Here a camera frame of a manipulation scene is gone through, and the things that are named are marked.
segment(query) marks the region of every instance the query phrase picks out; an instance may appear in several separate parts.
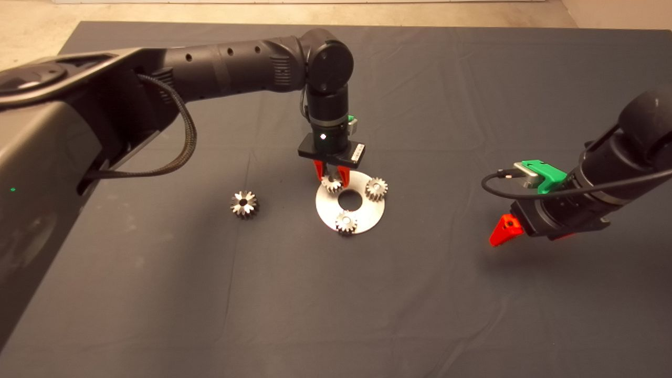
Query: floor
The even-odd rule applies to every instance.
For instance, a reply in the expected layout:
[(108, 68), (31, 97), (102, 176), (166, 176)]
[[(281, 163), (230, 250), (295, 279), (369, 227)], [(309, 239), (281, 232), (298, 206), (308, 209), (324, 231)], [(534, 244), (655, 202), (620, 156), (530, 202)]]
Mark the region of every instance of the floor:
[(0, 0), (0, 36), (3, 37), (0, 39), (0, 51), (2, 52), (0, 70), (56, 54), (77, 24), (84, 20), (670, 29), (672, 28), (670, 14), (672, 14), (672, 2), (661, 0), (338, 5), (56, 5), (51, 0)]

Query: circular plate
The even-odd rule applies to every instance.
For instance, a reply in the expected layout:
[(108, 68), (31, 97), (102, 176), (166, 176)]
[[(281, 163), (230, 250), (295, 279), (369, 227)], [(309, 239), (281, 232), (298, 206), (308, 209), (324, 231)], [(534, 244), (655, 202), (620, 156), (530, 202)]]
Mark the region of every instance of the circular plate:
[(320, 184), (315, 196), (315, 206), (322, 222), (330, 229), (337, 231), (336, 217), (345, 211), (338, 204), (338, 196), (348, 190), (354, 190), (362, 197), (362, 205), (359, 209), (350, 212), (357, 220), (357, 228), (353, 233), (363, 233), (373, 228), (385, 211), (385, 199), (372, 201), (366, 196), (366, 183), (369, 180), (371, 180), (371, 177), (362, 172), (350, 171), (350, 185), (334, 194), (327, 192), (327, 189)]

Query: black cloth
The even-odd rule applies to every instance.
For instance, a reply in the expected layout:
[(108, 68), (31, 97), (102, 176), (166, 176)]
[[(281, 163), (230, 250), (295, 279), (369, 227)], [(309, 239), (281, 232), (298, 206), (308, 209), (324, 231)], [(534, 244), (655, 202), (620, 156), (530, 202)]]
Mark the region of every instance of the black cloth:
[[(209, 44), (308, 26), (84, 22), (62, 52)], [(635, 96), (672, 80), (669, 31), (337, 27), (355, 56), (372, 230), (315, 211), (299, 93), (189, 105), (194, 158), (102, 182), (0, 356), (2, 377), (670, 377), (667, 183), (604, 231), (488, 237), (514, 161), (569, 171)], [(176, 121), (125, 170), (170, 161)], [(252, 190), (261, 212), (230, 214)]]

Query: black cable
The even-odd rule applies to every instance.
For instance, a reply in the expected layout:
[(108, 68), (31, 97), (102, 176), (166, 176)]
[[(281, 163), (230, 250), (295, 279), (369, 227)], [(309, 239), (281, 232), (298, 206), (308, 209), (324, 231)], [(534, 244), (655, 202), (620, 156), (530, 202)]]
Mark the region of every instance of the black cable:
[(633, 186), (637, 184), (641, 184), (643, 182), (651, 181), (651, 180), (660, 180), (661, 178), (668, 178), (672, 176), (672, 169), (667, 169), (665, 171), (660, 171), (654, 174), (648, 174), (648, 175), (643, 175), (635, 178), (628, 178), (627, 180), (618, 180), (618, 181), (613, 181), (613, 182), (608, 182), (600, 185), (595, 185), (595, 186), (590, 186), (588, 188), (578, 188), (578, 189), (568, 189), (568, 190), (560, 190), (558, 192), (551, 192), (548, 194), (514, 194), (514, 193), (506, 193), (502, 192), (500, 190), (491, 188), (488, 185), (488, 181), (492, 180), (493, 178), (504, 178), (507, 176), (507, 174), (511, 173), (511, 169), (507, 171), (499, 171), (497, 173), (489, 174), (485, 176), (481, 181), (480, 185), (485, 189), (486, 192), (494, 194), (495, 196), (502, 197), (502, 198), (508, 198), (511, 200), (544, 200), (544, 199), (549, 199), (549, 198), (562, 198), (562, 197), (571, 197), (571, 196), (576, 196), (579, 194), (588, 194), (588, 193), (594, 193), (594, 192), (601, 192), (603, 190), (609, 190), (609, 189), (615, 189), (615, 188), (623, 188), (626, 186)]
[(308, 116), (308, 113), (306, 112), (306, 106), (304, 105), (304, 101), (306, 98), (306, 86), (303, 86), (303, 89), (301, 89), (301, 98), (298, 101), (298, 109), (301, 112), (301, 115), (303, 118), (307, 119), (308, 122), (310, 122), (310, 117)]
[(138, 78), (143, 83), (149, 83), (154, 85), (170, 95), (170, 97), (175, 102), (179, 113), (184, 119), (184, 147), (179, 155), (170, 163), (164, 165), (161, 168), (153, 169), (146, 172), (121, 172), (121, 171), (90, 171), (87, 173), (86, 178), (89, 180), (102, 180), (110, 178), (133, 178), (133, 177), (152, 177), (152, 176), (161, 176), (174, 172), (182, 168), (187, 161), (194, 154), (196, 150), (196, 126), (192, 115), (189, 114), (187, 106), (184, 104), (184, 101), (179, 96), (179, 94), (168, 84), (163, 83), (160, 80), (157, 80), (151, 76), (139, 75)]

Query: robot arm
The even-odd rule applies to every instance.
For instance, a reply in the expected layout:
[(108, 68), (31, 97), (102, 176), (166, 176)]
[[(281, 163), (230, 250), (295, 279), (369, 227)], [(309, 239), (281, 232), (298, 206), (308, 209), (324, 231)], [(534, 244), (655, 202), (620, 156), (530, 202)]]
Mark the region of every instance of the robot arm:
[(491, 236), (500, 245), (522, 233), (558, 239), (609, 226), (604, 217), (672, 177), (672, 85), (645, 92), (621, 112), (618, 123), (586, 143), (579, 164), (565, 174), (542, 161), (521, 161), (490, 178), (520, 178), (537, 194), (514, 199)]
[(352, 71), (348, 48), (313, 29), (299, 38), (63, 55), (1, 72), (0, 348), (95, 178), (121, 177), (114, 170), (180, 112), (172, 90), (147, 80), (185, 102), (304, 90), (312, 132), (299, 155), (319, 170), (339, 166), (347, 181), (364, 152), (348, 139)]

